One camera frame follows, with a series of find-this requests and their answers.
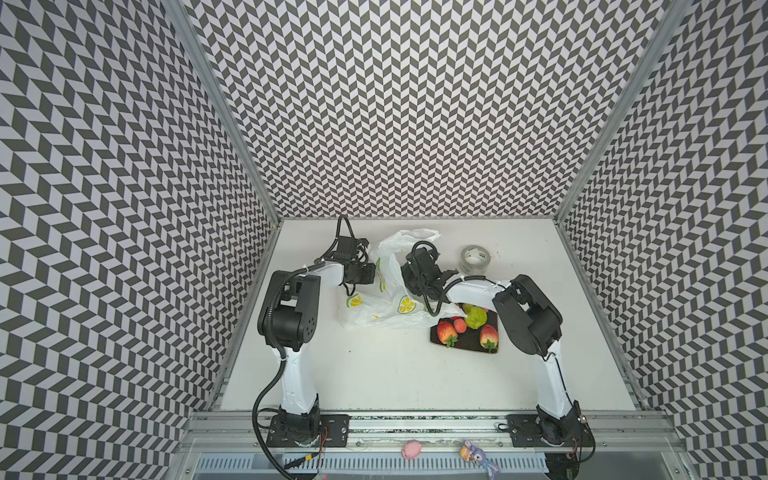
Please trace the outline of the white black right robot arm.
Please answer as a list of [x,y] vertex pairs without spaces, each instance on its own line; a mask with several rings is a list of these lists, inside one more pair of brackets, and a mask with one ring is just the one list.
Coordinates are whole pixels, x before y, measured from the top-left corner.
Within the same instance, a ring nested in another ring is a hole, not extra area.
[[536,414],[541,441],[563,446],[581,444],[581,408],[571,397],[561,366],[563,318],[546,294],[527,275],[502,282],[483,274],[443,271],[434,244],[419,241],[405,257],[401,274],[407,290],[421,299],[427,312],[441,318],[445,304],[469,304],[496,315],[512,344],[539,359]]

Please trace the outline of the small red fake apple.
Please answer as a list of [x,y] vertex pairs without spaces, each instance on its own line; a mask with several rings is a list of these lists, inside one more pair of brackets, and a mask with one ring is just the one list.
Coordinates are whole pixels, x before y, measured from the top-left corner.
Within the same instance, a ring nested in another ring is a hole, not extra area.
[[452,319],[453,327],[458,334],[463,334],[467,331],[467,324],[464,318],[454,317]]

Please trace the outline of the white lemon-print plastic bag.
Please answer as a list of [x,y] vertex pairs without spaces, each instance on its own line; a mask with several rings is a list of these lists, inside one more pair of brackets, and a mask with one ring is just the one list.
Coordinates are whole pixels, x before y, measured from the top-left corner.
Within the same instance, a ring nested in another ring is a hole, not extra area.
[[436,324],[438,318],[429,313],[423,298],[406,288],[401,263],[417,241],[433,242],[439,237],[437,230],[418,228],[400,230],[381,240],[369,254],[375,265],[374,283],[357,286],[353,295],[340,301],[341,326],[416,329]]

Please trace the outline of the green fake pear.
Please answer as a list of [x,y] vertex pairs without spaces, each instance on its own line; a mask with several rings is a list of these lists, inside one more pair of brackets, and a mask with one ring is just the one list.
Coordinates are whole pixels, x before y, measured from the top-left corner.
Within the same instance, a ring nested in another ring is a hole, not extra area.
[[468,303],[463,304],[462,309],[466,314],[465,323],[469,329],[478,330],[487,323],[488,313],[486,309]]

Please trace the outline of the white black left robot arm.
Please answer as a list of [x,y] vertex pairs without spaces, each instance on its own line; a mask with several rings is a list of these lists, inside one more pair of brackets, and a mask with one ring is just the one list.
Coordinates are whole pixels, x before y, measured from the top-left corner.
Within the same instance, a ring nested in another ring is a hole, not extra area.
[[254,411],[258,412],[266,394],[276,385],[281,387],[280,405],[267,428],[267,446],[314,447],[322,441],[327,427],[339,432],[348,425],[347,416],[321,413],[319,393],[301,349],[317,329],[324,286],[370,285],[375,278],[373,263],[335,261],[273,273],[257,327],[266,344],[275,351],[279,367],[276,379],[254,402]]

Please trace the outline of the red fake strawberry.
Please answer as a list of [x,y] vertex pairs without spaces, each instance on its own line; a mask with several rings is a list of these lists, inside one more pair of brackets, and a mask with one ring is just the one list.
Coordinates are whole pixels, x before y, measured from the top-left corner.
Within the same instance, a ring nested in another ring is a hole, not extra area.
[[498,350],[499,334],[490,324],[484,325],[480,330],[479,343],[483,350],[495,353]]

